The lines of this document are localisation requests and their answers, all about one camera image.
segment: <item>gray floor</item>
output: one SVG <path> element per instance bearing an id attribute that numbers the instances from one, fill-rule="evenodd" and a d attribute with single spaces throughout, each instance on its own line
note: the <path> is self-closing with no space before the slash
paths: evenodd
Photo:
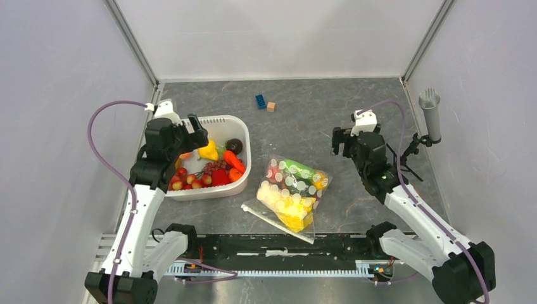
<path id="1" fill-rule="evenodd" d="M 255 95 L 276 103 L 276 112 L 258 110 Z M 334 127 L 350 127 L 354 110 L 385 99 L 401 102 L 407 109 L 406 140 L 416 130 L 405 93 L 398 79 L 261 80 L 242 82 L 192 82 L 166 84 L 162 99 L 171 98 L 175 110 L 185 117 L 195 113 L 234 115 L 250 131 L 253 168 L 248 187 L 236 196 L 178 202 L 166 199 L 153 227 L 170 223 L 191 224 L 198 233 L 280 233 L 255 216 L 243 212 L 243 202 L 255 198 L 269 154 L 285 156 L 334 176 L 315 214 L 317 232 L 365 232 L 371 225 L 390 221 L 403 230 L 408 225 L 365 192 L 351 160 L 331 156 Z M 375 111 L 381 134 L 396 146 L 401 118 L 398 109 L 386 106 Z M 425 201 L 442 217 L 433 174 L 425 153 L 412 156 L 408 164 L 425 180 L 408 175 Z"/>

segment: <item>microphone stand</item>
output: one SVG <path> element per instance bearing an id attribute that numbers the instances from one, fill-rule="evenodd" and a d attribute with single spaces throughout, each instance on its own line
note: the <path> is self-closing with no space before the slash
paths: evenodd
<path id="1" fill-rule="evenodd" d="M 397 159 L 397 152 L 395 152 L 395 150 L 389 144 L 386 144 L 386 146 L 388 147 L 388 149 L 393 154 L 393 165 L 394 166 L 396 166 L 397 162 L 399 162 L 401 164 L 401 167 L 404 168 L 401 171 L 410 172 L 414 176 L 416 176 L 416 178 L 420 182 L 423 182 L 423 179 L 407 165 L 408 157 L 411 154 L 418 155 L 418 153 L 419 153 L 418 147 L 419 147 L 420 144 L 423 144 L 425 147 L 430 147 L 433 144 L 436 144 L 438 142 L 433 142 L 433 140 L 431 140 L 431 138 L 429 137 L 429 134 L 428 135 L 423 135 L 422 137 L 418 137 L 418 133 L 415 133 L 414 136 L 412 136 L 412 141 L 410 142 L 410 144 L 408 144 L 408 148 L 401 155 L 399 160 Z"/>

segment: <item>microphone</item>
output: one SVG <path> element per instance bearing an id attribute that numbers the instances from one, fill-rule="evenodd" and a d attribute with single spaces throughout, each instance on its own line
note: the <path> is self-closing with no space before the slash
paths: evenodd
<path id="1" fill-rule="evenodd" d="M 425 124 L 429 132 L 429 138 L 433 144 L 440 143 L 440 115 L 438 105 L 440 104 L 440 95 L 434 89 L 424 89 L 419 95 L 419 106 L 423 110 Z"/>

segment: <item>small cube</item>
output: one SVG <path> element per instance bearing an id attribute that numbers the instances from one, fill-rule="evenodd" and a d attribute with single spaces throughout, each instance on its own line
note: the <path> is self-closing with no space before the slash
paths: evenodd
<path id="1" fill-rule="evenodd" d="M 257 108 L 259 110 L 266 109 L 267 104 L 265 103 L 265 99 L 263 98 L 263 95 L 256 95 L 255 100 L 257 101 Z"/>
<path id="2" fill-rule="evenodd" d="M 276 110 L 276 104 L 275 103 L 268 103 L 267 111 L 274 112 L 274 110 Z"/>

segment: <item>white arm segment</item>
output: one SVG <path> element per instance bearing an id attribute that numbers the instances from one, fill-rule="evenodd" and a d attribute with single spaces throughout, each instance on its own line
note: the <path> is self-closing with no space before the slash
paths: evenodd
<path id="1" fill-rule="evenodd" d="M 171 264 L 187 250 L 187 246 L 186 235 L 177 231 L 166 232 L 160 243 L 144 259 L 142 271 L 153 271 L 153 279 L 160 282 Z"/>
<path id="2" fill-rule="evenodd" d="M 173 263 L 173 261 L 183 254 L 187 248 L 187 236 L 180 232 L 167 232 L 165 234 L 165 242 L 161 242 L 144 262 L 144 251 L 148 242 L 148 235 L 151 230 L 151 224 L 155 219 L 158 207 L 164 200 L 164 192 L 161 189 L 151 190 L 149 186 L 136 185 L 134 191 L 138 196 L 138 203 L 132 224 L 121 252 L 121 257 L 118 262 L 116 275 L 120 276 L 123 272 L 130 273 L 131 277 L 141 277 L 142 272 L 153 270 L 155 272 L 153 279 L 159 281 L 165 270 Z M 112 270 L 116 250 L 118 248 L 121 237 L 125 233 L 125 226 L 129 220 L 132 198 L 129 195 L 127 206 L 123 212 L 123 218 L 117 233 L 116 239 L 110 253 L 106 257 L 102 268 L 105 273 L 109 274 Z"/>
<path id="3" fill-rule="evenodd" d="M 397 257 L 429 281 L 434 278 L 433 267 L 442 265 L 439 260 L 433 257 L 431 250 L 423 245 L 422 241 L 411 239 L 399 229 L 384 233 L 380 242 L 382 250 L 387 255 Z"/>
<path id="4" fill-rule="evenodd" d="M 418 195 L 416 190 L 412 185 L 408 185 L 408 190 L 414 195 L 416 200 L 418 201 L 418 205 L 422 205 L 427 211 L 429 211 L 442 225 L 444 225 L 455 237 L 456 241 L 459 241 L 463 246 L 466 248 L 469 248 L 470 240 L 459 233 L 459 231 L 456 231 L 454 228 L 452 228 L 448 223 L 446 223 L 431 207 L 429 207 L 425 201 Z M 435 259 L 434 262 L 435 265 L 442 265 L 445 261 L 449 260 L 449 254 L 454 253 L 458 255 L 461 253 L 461 249 L 454 244 L 451 239 L 442 231 L 440 228 L 436 226 L 436 224 L 423 212 L 421 211 L 417 205 L 414 204 L 414 202 L 408 197 L 405 190 L 399 185 L 395 188 L 393 188 L 392 193 L 388 193 L 386 195 L 386 199 L 384 201 L 384 204 L 392 211 L 397 213 L 409 226 L 414 230 L 414 232 L 423 240 L 423 243 L 430 251 L 431 258 Z M 398 236 L 395 232 L 390 234 L 391 237 Z M 401 246 L 394 246 L 393 244 L 388 242 L 388 233 L 384 234 L 384 236 L 381 238 L 381 243 L 384 241 L 382 239 L 387 238 L 386 244 L 383 245 L 392 248 L 392 252 L 387 254 L 393 255 L 394 257 L 397 257 L 401 259 L 403 262 L 408 263 L 405 259 L 409 259 L 408 252 L 415 251 L 418 255 L 424 255 L 425 251 L 423 251 L 420 248 L 414 248 L 414 246 L 417 245 L 417 242 L 409 242 L 404 239 L 404 242 L 399 241 Z"/>
<path id="5" fill-rule="evenodd" d="M 373 132 L 377 126 L 377 116 L 372 110 L 357 115 L 361 110 L 354 111 L 355 125 L 351 130 L 351 136 L 358 136 L 361 131 Z"/>
<path id="6" fill-rule="evenodd" d="M 174 112 L 174 104 L 172 103 L 171 99 L 164 99 L 161 101 L 157 108 L 154 115 L 155 118 L 169 118 L 175 125 L 178 125 L 181 123 L 181 118 L 179 117 L 179 114 Z"/>
<path id="7" fill-rule="evenodd" d="M 133 211 L 134 216 L 130 225 L 123 251 L 121 252 L 121 261 L 118 264 L 116 275 L 120 276 L 124 271 L 129 272 L 131 277 L 141 277 L 142 261 L 144 260 L 144 250 L 148 242 L 148 235 L 151 230 L 151 224 L 155 219 L 156 211 L 164 200 L 164 192 L 161 189 L 151 190 L 149 186 L 136 185 L 134 186 L 138 197 L 136 211 Z M 118 248 L 121 237 L 125 233 L 125 226 L 129 220 L 129 215 L 132 212 L 131 205 L 132 197 L 129 195 L 121 224 L 117 232 L 116 240 L 103 263 L 105 272 L 109 274 L 112 270 L 116 250 Z"/>

